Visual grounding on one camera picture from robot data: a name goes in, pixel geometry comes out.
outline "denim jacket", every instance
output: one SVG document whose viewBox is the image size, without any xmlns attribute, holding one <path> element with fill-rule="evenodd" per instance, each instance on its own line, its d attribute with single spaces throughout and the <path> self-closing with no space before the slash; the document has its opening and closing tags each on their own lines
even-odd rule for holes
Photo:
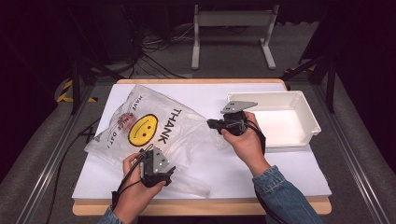
<svg viewBox="0 0 396 224">
<path fill-rule="evenodd" d="M 287 223 L 323 223 L 305 196 L 285 179 L 276 166 L 253 177 L 253 184 L 265 204 Z M 121 224 L 121 221 L 108 207 L 99 223 Z"/>
</svg>

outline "white bin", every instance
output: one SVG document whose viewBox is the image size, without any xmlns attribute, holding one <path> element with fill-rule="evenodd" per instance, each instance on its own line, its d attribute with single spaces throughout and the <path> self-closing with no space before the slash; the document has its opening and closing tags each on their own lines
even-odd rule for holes
<svg viewBox="0 0 396 224">
<path fill-rule="evenodd" d="M 266 147 L 304 147 L 321 131 L 301 91 L 235 92 L 228 100 L 258 103 L 245 111 L 256 115 Z"/>
</svg>

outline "gray carpet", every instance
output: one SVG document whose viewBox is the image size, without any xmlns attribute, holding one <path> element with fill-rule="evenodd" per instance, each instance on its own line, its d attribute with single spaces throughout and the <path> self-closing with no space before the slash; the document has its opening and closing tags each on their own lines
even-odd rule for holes
<svg viewBox="0 0 396 224">
<path fill-rule="evenodd" d="M 207 29 L 201 36 L 201 61 L 197 71 L 191 70 L 192 41 L 186 39 L 164 51 L 148 53 L 150 57 L 178 75 L 194 78 L 206 77 L 280 77 L 283 70 L 298 66 L 310 36 L 316 24 L 278 25 L 275 27 L 270 49 L 276 62 L 276 70 L 270 71 L 258 45 L 263 32 L 257 28 L 248 28 L 241 34 L 226 29 Z M 134 77 L 151 77 L 149 73 L 162 76 L 156 69 L 143 61 L 135 67 Z M 78 132 L 99 118 L 110 92 L 111 81 L 102 78 L 93 88 L 91 97 L 97 97 L 96 103 L 87 103 L 78 118 L 66 145 L 70 144 Z M 331 125 L 322 100 L 315 88 L 306 81 L 306 74 L 288 81 L 292 90 L 303 91 L 310 104 L 322 132 L 314 136 L 311 147 L 322 172 L 329 178 L 332 190 L 330 201 L 332 212 L 322 216 L 325 223 L 375 223 L 375 218 L 362 196 L 356 176 L 351 172 L 342 145 Z M 325 80 L 321 90 L 325 89 Z M 334 95 L 335 117 L 350 144 L 361 169 L 372 184 L 389 223 L 396 223 L 396 176 L 385 164 L 375 143 L 359 118 L 345 90 L 336 80 Z M 70 119 L 72 104 L 59 103 L 56 110 L 37 130 L 8 176 L 0 186 L 0 223 L 15 223 L 29 199 L 39 175 L 43 171 L 50 154 Z M 77 217 L 72 213 L 73 186 L 78 180 L 81 167 L 87 154 L 83 151 L 86 138 L 80 137 L 70 148 L 59 179 L 55 205 L 50 223 L 96 223 L 99 217 Z M 45 223 L 50 210 L 50 201 L 54 191 L 55 176 L 51 179 L 38 207 L 32 211 L 31 223 Z M 141 217 L 140 223 L 194 223 L 201 218 L 192 217 Z M 265 223 L 263 217 L 212 217 L 217 223 Z"/>
</svg>

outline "smiley face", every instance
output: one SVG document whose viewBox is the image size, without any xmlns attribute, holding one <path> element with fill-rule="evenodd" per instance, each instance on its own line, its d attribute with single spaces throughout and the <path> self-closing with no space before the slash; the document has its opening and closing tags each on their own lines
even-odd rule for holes
<svg viewBox="0 0 396 224">
<path fill-rule="evenodd" d="M 157 131 L 158 119 L 152 114 L 139 119 L 129 132 L 129 142 L 135 147 L 147 144 Z"/>
</svg>

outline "plastic bag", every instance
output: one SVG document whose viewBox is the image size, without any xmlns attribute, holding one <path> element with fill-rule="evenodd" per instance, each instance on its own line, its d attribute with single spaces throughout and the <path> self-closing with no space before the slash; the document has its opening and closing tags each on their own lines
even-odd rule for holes
<svg viewBox="0 0 396 224">
<path fill-rule="evenodd" d="M 153 144 L 172 165 L 183 170 L 189 168 L 193 160 L 191 152 L 198 150 L 200 144 L 218 141 L 218 134 L 209 129 L 206 119 L 194 110 L 159 92 L 135 85 L 127 101 L 113 114 L 109 127 L 95 136 L 85 150 L 121 166 L 127 156 Z M 174 175 L 177 179 L 183 178 L 177 173 Z M 193 178 L 186 178 L 190 184 L 184 187 L 191 193 Z M 209 191 L 199 188 L 195 194 L 206 197 Z"/>
</svg>

